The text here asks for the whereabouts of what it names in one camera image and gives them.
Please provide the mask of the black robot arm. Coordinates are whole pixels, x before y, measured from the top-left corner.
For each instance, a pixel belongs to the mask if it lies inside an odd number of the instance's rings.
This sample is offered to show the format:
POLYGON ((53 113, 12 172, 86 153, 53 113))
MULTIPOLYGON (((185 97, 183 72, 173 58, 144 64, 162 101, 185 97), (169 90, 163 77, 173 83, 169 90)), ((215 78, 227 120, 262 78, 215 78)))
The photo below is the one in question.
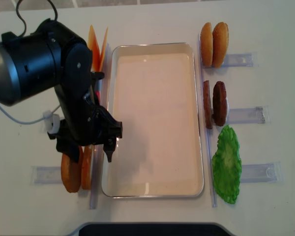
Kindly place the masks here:
POLYGON ((0 42, 0 103, 13 106, 54 88, 64 119, 48 136, 74 162, 79 147, 102 145, 108 159, 122 137, 122 123, 103 107, 93 87, 104 73, 93 72, 86 42, 62 23, 47 19, 29 36, 4 33, 0 42))

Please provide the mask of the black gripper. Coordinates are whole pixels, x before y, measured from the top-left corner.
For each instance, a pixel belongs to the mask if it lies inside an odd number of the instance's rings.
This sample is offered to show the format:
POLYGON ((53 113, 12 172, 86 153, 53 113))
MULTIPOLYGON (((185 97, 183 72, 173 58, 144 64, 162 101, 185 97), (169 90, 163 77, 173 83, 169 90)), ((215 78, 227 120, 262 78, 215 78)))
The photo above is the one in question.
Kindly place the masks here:
POLYGON ((57 142, 56 149, 75 163, 79 162, 79 146, 103 145, 109 163, 116 150, 117 138, 122 138, 122 122, 115 120, 100 104, 90 87, 76 98, 64 86, 56 86, 55 92, 64 114, 60 128, 50 139, 63 138, 68 142, 57 142))

